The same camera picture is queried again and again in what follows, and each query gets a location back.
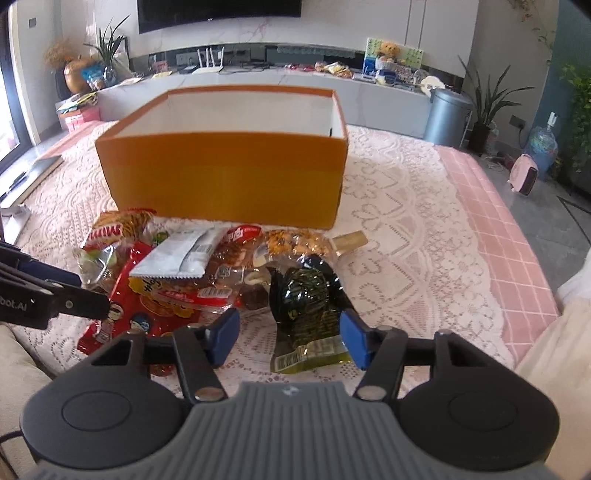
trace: white logo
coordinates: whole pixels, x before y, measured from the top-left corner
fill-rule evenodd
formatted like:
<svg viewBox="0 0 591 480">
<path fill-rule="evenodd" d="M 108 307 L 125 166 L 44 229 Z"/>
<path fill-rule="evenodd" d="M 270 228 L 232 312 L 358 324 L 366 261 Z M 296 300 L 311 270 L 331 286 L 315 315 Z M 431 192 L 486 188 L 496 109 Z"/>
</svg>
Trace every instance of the white logo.
<svg viewBox="0 0 591 480">
<path fill-rule="evenodd" d="M 295 397 L 298 393 L 300 393 L 300 389 L 297 387 L 294 387 L 293 385 L 290 385 L 289 387 L 284 388 L 281 391 L 283 392 L 284 395 L 287 395 L 288 397 Z"/>
<path fill-rule="evenodd" d="M 27 311 L 27 305 L 22 302 L 15 302 L 14 300 L 7 300 L 4 297 L 0 296 L 0 305 L 3 307 L 9 307 L 14 310 L 22 310 L 23 312 Z"/>
</svg>

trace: water bottle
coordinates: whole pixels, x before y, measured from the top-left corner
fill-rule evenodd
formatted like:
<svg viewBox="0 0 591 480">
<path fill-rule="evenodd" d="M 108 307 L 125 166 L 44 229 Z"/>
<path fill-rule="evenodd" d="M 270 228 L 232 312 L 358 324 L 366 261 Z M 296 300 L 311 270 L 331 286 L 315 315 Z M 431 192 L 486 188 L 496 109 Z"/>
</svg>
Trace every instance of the water bottle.
<svg viewBox="0 0 591 480">
<path fill-rule="evenodd" d="M 541 179 L 544 178 L 558 155 L 558 143 L 552 133 L 555 123 L 556 115 L 552 112 L 545 127 L 536 127 L 531 131 L 525 148 L 525 153 L 533 158 L 535 164 L 538 165 L 538 177 Z"/>
</svg>

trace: teal wall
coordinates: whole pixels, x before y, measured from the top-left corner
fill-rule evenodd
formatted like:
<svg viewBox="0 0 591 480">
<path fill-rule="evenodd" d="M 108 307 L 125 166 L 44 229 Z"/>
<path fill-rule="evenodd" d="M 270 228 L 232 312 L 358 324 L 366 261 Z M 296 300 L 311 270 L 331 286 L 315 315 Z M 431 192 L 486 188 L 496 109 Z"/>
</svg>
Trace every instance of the teal wall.
<svg viewBox="0 0 591 480">
<path fill-rule="evenodd" d="M 572 86 L 560 79 L 562 66 L 567 63 L 591 69 L 591 20 L 570 0 L 560 0 L 552 63 L 534 120 L 534 126 L 545 125 L 550 112 L 555 112 L 559 118 L 554 131 L 559 143 L 572 110 Z"/>
</svg>

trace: pink box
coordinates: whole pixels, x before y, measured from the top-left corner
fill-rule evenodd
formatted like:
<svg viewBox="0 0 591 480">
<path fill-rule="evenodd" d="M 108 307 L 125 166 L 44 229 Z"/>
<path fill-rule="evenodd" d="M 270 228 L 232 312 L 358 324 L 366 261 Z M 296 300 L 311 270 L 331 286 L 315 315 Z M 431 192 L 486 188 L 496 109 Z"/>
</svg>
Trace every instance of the pink box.
<svg viewBox="0 0 591 480">
<path fill-rule="evenodd" d="M 78 115 L 67 117 L 66 125 L 68 127 L 68 131 L 72 133 L 86 122 L 92 122 L 94 120 L 100 120 L 100 109 L 96 105 L 82 108 Z"/>
</svg>

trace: black circular motor housing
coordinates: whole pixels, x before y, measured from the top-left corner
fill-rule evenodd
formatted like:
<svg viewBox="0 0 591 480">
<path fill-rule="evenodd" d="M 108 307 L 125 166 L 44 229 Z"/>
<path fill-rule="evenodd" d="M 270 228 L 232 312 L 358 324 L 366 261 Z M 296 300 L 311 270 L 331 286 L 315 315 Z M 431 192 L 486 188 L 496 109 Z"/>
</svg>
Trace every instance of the black circular motor housing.
<svg viewBox="0 0 591 480">
<path fill-rule="evenodd" d="M 423 451 L 475 471 L 544 460 L 559 427 L 552 402 L 501 365 L 446 368 L 400 401 L 398 419 Z"/>
<path fill-rule="evenodd" d="M 21 430 L 38 458 L 97 470 L 154 453 L 176 435 L 184 417 L 183 403 L 137 369 L 74 367 L 30 399 Z"/>
</svg>

